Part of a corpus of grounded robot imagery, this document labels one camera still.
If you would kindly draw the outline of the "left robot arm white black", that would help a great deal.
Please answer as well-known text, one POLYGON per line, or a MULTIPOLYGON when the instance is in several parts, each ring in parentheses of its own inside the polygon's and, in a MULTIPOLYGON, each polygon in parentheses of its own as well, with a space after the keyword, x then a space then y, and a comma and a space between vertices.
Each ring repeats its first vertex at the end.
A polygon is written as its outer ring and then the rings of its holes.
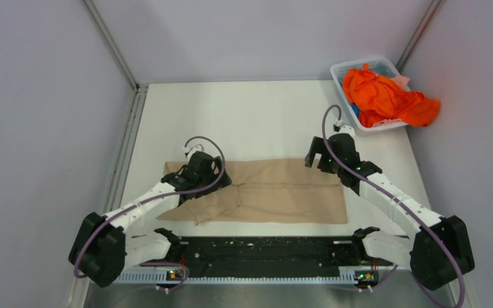
POLYGON ((176 263, 180 257, 175 244, 178 237, 157 228, 157 218, 231 183, 221 157, 191 151, 185 164, 166 173, 134 201, 102 215, 91 212, 85 216, 68 256, 73 273, 107 287, 124 270, 144 262, 176 263))

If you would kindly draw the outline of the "beige t shirt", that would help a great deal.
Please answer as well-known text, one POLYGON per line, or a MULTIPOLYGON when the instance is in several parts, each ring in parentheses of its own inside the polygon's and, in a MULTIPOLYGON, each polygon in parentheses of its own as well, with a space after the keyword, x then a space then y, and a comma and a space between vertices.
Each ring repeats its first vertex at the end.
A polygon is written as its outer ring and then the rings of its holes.
POLYGON ((161 214, 163 221, 246 223, 348 222, 343 185, 301 158, 228 161, 232 183, 161 214))

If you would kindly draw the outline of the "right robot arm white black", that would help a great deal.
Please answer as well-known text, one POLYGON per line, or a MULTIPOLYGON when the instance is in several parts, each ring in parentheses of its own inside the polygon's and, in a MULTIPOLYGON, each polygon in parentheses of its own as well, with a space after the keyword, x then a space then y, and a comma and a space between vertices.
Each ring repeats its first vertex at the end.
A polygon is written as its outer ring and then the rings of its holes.
POLYGON ((351 134, 340 132, 327 140, 313 137, 307 167, 313 166, 317 154, 319 170, 336 174, 343 186, 375 205, 405 233, 400 237, 376 227, 359 229, 360 241, 350 248, 355 262, 390 261, 410 270, 431 291, 475 268, 465 222, 458 216, 445 218, 397 188, 379 166, 361 160, 351 134))

